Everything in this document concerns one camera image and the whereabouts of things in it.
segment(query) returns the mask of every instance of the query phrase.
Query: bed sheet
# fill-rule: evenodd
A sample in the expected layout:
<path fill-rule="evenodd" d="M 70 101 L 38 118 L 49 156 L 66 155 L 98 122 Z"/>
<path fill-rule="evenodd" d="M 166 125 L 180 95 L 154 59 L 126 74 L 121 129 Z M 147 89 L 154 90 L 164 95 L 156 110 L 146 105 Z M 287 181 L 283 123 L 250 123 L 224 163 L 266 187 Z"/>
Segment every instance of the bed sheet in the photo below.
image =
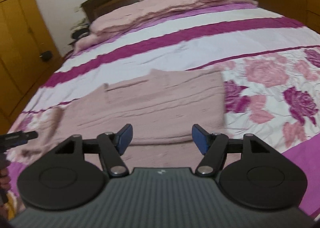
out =
<path fill-rule="evenodd" d="M 254 5 L 190 11 L 144 24 L 71 56 L 37 91 L 11 131 L 36 129 L 50 108 L 67 106 L 106 82 L 144 76 L 150 69 L 182 71 L 219 66 L 225 80 L 227 134 L 241 138 L 244 133 L 254 133 L 283 153 L 307 144 L 306 140 L 320 132 L 319 57 L 320 35 Z M 138 153 L 146 156 L 137 158 Z M 10 171 L 15 189 L 24 165 L 10 151 L 8 158 L 15 162 Z M 175 147 L 130 146 L 124 155 L 130 168 L 194 168 L 200 159 L 191 142 Z M 312 179 L 312 171 L 307 177 L 310 187 L 320 181 Z M 307 193 L 301 208 L 313 214 L 320 207 L 315 203 L 319 196 L 315 190 Z"/>

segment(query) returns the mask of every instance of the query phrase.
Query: magenta stripe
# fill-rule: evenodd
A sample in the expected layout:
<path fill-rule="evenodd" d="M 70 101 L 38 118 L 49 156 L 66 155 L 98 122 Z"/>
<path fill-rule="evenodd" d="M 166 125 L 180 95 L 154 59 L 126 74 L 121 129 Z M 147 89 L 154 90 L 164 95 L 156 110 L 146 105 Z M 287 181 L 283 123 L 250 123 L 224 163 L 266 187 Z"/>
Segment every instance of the magenta stripe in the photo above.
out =
<path fill-rule="evenodd" d="M 228 58 L 223 58 L 220 60 L 216 60 L 216 61 L 211 61 L 207 64 L 198 66 L 196 68 L 191 68 L 187 71 L 193 71 L 193 70 L 199 70 L 199 69 L 203 69 L 207 66 L 210 65 L 214 65 L 217 63 L 221 63 L 221 62 L 226 62 L 229 60 L 234 60 L 234 59 L 239 59 L 239 58 L 246 58 L 246 57 L 253 57 L 253 56 L 257 56 L 257 55 L 261 55 L 261 54 L 267 54 L 267 53 L 274 53 L 274 52 L 278 52 L 278 51 L 290 51 L 290 50 L 297 50 L 300 48 L 314 48 L 314 47 L 320 47 L 320 45 L 309 45 L 309 46 L 297 46 L 297 47 L 290 47 L 290 48 L 283 48 L 283 49 L 278 49 L 278 50 L 272 50 L 272 51 L 261 51 L 261 52 L 256 52 L 256 53 L 246 53 L 246 54 L 241 54 L 241 55 L 237 55 L 237 56 L 232 56 L 232 57 L 228 57 Z"/>
<path fill-rule="evenodd" d="M 161 23 L 164 23 L 166 21 L 169 21 L 169 20 L 176 20 L 176 19 L 179 19 L 179 18 L 184 18 L 184 17 L 191 17 L 191 16 L 195 16 L 195 15 L 200 15 L 200 14 L 207 14 L 207 13 L 218 13 L 218 12 L 224 12 L 224 11 L 231 11 L 231 10 L 240 10 L 240 9 L 255 9 L 255 8 L 258 8 L 257 6 L 253 5 L 253 4 L 248 4 L 248 3 L 238 3 L 238 4 L 230 4 L 230 5 L 221 5 L 221 6 L 214 6 L 214 7 L 209 7 L 209 8 L 204 8 L 204 9 L 198 9 L 198 10 L 192 10 L 192 11 L 188 11 L 188 12 L 184 12 L 184 13 L 180 13 L 180 14 L 177 14 L 177 15 L 173 15 L 173 16 L 169 16 L 169 17 L 165 17 L 165 18 L 160 18 L 156 21 L 152 21 L 152 22 L 148 22 L 146 24 L 143 24 L 141 26 L 139 26 L 138 28 L 135 28 L 135 29 L 131 29 L 130 31 L 126 32 L 126 33 L 123 33 L 123 34 L 119 34 L 119 35 L 116 35 L 114 37 L 112 37 L 111 39 L 109 40 L 106 40 L 104 41 L 103 43 L 99 43 L 97 45 L 94 45 L 92 47 L 89 47 L 83 51 L 80 51 L 76 54 L 72 54 L 68 59 L 72 59 L 74 57 L 77 57 L 79 55 L 81 55 L 83 52 L 85 51 L 90 51 L 90 50 L 93 50 L 105 43 L 112 43 L 114 42 L 115 40 L 119 39 L 120 37 L 126 35 L 126 34 L 129 34 L 129 33 L 133 33 L 133 32 L 137 32 L 141 29 L 144 29 L 144 28 L 147 28 L 147 27 L 151 27 L 151 26 L 154 26 L 154 25 L 157 25 L 157 24 L 161 24 Z"/>
<path fill-rule="evenodd" d="M 132 57 L 136 54 L 178 44 L 182 41 L 190 41 L 204 36 L 234 31 L 245 31 L 260 28 L 298 28 L 302 26 L 302 23 L 294 19 L 280 17 L 246 19 L 188 28 L 171 34 L 141 41 L 139 43 L 122 46 L 110 53 L 99 55 L 97 58 L 90 60 L 85 64 L 73 67 L 70 71 L 54 73 L 44 86 L 48 88 L 54 87 L 59 83 L 67 82 L 80 75 L 84 75 L 89 71 L 98 68 L 101 64 L 108 64 L 119 59 Z"/>

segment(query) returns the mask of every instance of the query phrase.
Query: white logo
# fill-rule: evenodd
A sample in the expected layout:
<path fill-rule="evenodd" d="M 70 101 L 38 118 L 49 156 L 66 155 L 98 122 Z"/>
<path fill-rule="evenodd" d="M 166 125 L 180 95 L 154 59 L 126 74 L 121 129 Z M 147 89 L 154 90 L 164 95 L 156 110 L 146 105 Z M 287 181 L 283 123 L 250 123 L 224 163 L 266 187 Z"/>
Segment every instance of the white logo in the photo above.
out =
<path fill-rule="evenodd" d="M 163 175 L 163 174 L 165 174 L 165 173 L 167 173 L 167 171 L 164 170 L 164 169 L 161 169 L 161 170 L 158 171 L 158 174 L 159 174 L 159 175 Z"/>

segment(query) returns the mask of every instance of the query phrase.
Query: pink blanket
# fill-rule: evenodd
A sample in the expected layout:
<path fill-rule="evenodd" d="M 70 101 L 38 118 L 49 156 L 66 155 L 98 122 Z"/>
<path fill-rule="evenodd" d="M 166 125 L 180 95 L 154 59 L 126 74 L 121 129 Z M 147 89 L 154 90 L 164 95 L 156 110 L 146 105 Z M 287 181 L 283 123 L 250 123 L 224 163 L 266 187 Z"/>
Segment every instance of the pink blanket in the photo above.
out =
<path fill-rule="evenodd" d="M 102 43 L 119 33 L 128 32 L 146 22 L 172 16 L 178 12 L 234 3 L 255 4 L 253 0 L 144 0 L 123 6 L 96 19 L 90 27 L 92 33 L 76 43 L 75 53 Z"/>
<path fill-rule="evenodd" d="M 152 70 L 144 77 L 104 84 L 65 110 L 56 107 L 36 129 L 39 138 L 13 150 L 20 162 L 30 164 L 70 135 L 95 138 L 126 123 L 133 125 L 131 145 L 174 144 L 192 140 L 195 123 L 223 131 L 223 114 L 224 88 L 216 69 Z"/>

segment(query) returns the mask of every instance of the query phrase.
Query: white stripe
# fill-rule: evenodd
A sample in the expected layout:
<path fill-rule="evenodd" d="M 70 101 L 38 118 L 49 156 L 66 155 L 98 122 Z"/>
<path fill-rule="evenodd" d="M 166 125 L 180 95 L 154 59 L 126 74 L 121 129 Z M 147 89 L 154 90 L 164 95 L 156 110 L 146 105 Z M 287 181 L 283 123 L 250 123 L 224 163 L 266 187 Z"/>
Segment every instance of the white stripe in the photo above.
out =
<path fill-rule="evenodd" d="M 81 98 L 104 83 L 113 84 L 144 76 L 152 68 L 183 71 L 230 56 L 308 45 L 320 45 L 320 35 L 307 27 L 256 29 L 193 39 L 102 64 L 54 88 L 42 88 L 25 111 L 39 111 Z"/>
<path fill-rule="evenodd" d="M 152 27 L 141 29 L 137 32 L 126 34 L 113 43 L 103 44 L 95 49 L 84 52 L 73 59 L 67 60 L 57 72 L 67 72 L 72 67 L 77 67 L 85 64 L 88 61 L 96 58 L 100 54 L 109 53 L 122 46 L 139 43 L 150 38 L 171 34 L 179 30 L 193 28 L 207 24 L 215 24 L 221 22 L 239 21 L 254 18 L 277 18 L 282 17 L 279 14 L 270 12 L 261 8 L 254 9 L 239 9 L 217 13 L 199 14 L 191 17 L 184 17 L 175 20 L 169 20 Z"/>

